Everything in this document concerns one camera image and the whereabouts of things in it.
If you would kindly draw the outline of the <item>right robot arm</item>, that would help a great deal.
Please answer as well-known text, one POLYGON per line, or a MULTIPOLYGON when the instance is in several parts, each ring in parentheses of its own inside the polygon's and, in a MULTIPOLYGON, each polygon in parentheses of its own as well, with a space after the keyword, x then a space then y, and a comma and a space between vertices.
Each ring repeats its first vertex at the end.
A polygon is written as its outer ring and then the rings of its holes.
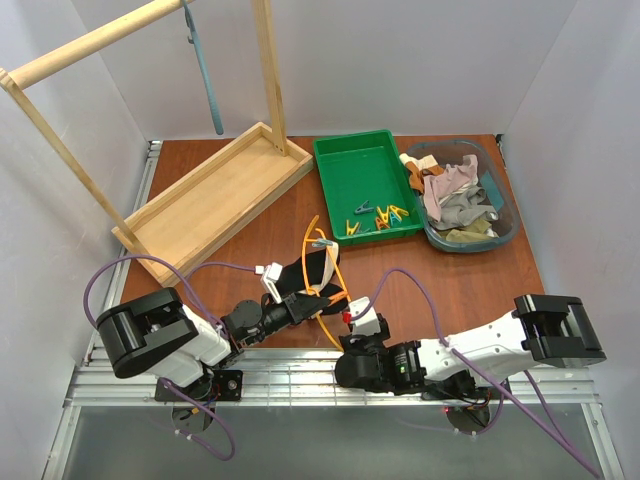
POLYGON ((392 346, 384 316, 366 297, 348 310, 349 334, 334 376, 343 388, 396 396, 427 393, 440 399, 478 399, 491 388, 488 373, 501 382, 545 364, 580 368, 605 361, 606 354, 582 301, 577 297, 524 295, 515 308, 477 328, 444 340, 420 339, 392 346))

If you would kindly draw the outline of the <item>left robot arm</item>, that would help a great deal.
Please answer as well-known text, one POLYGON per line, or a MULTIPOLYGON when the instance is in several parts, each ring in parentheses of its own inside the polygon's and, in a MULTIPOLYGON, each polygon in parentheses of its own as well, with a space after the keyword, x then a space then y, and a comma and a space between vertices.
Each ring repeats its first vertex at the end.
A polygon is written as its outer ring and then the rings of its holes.
POLYGON ((208 369, 233 364, 246 347, 314 317, 331 303, 328 297, 296 292, 280 303, 244 300, 214 325, 168 287, 105 311, 96 328, 117 378, 152 374, 185 388, 208 369))

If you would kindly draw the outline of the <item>black underwear beige waistband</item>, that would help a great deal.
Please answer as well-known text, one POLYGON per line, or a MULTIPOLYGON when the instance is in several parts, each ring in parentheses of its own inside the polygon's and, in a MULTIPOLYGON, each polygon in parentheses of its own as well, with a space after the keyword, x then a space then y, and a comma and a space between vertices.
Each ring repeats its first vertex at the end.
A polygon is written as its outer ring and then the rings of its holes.
MULTIPOLYGON (((322 280, 323 274, 327 270, 324 262, 324 249, 307 253, 308 278, 312 284, 317 284, 322 280)), ((320 296, 329 298, 330 295, 336 294, 341 290, 340 285, 332 283, 331 280, 329 281, 329 284, 327 286, 321 289, 320 296)), ((276 286, 282 297, 282 302, 280 304, 286 306, 291 312, 292 316, 296 320, 298 320, 298 313, 295 310, 296 295, 306 294, 304 292, 301 257, 294 263, 283 266, 282 274, 280 276, 280 279, 276 283, 276 286)), ((341 313, 347 308, 347 304, 348 302, 346 300, 339 301, 334 305, 330 305, 324 308, 321 314, 332 315, 341 313)))

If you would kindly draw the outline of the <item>yellow plastic hanger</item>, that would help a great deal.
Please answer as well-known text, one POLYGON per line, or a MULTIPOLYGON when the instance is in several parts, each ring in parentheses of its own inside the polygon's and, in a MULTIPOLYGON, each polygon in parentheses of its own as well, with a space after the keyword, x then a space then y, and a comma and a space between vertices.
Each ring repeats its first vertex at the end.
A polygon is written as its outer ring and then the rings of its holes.
POLYGON ((324 265, 327 268, 326 272, 323 274, 322 280, 317 284, 312 284, 308 278, 308 268, 307 268, 307 247, 309 245, 312 246, 312 242, 316 239, 327 239, 324 231, 316 226, 319 220, 319 216, 315 215, 312 220, 309 222, 307 229, 303 235, 302 247, 301 247, 301 268, 302 268, 302 276, 304 281, 304 292, 308 295, 316 295, 320 296, 320 291, 322 288, 329 284, 331 278, 336 275, 341 287, 341 290, 336 293, 339 294, 341 292, 345 292, 349 296, 349 300, 351 301, 351 296, 349 294, 346 282, 342 276, 338 265, 338 253, 339 246, 336 242, 332 247, 325 247, 325 262, 324 265))

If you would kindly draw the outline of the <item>teal clothespin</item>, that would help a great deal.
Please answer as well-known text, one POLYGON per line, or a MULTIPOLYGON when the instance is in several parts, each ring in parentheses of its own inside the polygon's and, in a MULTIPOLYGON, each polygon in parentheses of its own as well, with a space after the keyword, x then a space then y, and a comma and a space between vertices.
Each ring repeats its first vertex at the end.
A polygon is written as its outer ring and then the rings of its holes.
POLYGON ((315 241, 312 242, 312 246, 314 248, 332 247, 333 245, 334 245, 334 242, 327 239, 316 239, 315 241))

